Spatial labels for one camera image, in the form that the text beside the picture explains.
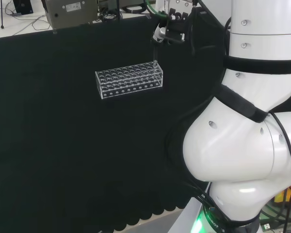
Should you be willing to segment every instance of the gray metal box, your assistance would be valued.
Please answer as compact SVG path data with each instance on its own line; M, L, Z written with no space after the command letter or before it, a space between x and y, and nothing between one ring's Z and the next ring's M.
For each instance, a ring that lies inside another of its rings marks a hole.
M92 23L98 18L97 0L45 0L44 8L53 29Z

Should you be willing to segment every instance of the black velcro strap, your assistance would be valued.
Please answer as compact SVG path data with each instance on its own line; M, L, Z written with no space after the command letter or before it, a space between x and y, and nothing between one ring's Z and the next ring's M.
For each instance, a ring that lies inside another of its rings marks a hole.
M225 56L224 66L227 69L255 74L291 74L291 60L255 60Z
M223 84L214 88L213 95L227 107L254 122L261 123L268 115L267 112L257 108L254 104Z

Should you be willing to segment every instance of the green cable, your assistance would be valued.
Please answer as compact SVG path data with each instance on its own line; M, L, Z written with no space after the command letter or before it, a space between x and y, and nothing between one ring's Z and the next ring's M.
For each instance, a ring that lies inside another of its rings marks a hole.
M163 15L161 13L158 13L156 10L154 10L154 8L150 5L149 0L145 0L145 2L146 2L146 5L151 9L151 11L153 11L154 14L162 18L167 18L167 15Z

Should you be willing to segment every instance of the green light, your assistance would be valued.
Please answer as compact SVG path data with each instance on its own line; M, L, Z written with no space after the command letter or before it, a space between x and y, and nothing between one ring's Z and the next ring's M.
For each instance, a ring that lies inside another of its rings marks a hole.
M191 229L191 233L199 233L203 228L202 221L198 218L196 219L195 223L193 224L193 227Z

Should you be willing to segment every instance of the label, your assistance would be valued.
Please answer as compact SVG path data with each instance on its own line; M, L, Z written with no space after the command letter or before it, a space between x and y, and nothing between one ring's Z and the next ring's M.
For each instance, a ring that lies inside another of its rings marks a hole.
M81 9L81 3L80 2L76 2L74 4L66 5L67 12L76 11L76 10L80 10L80 9Z

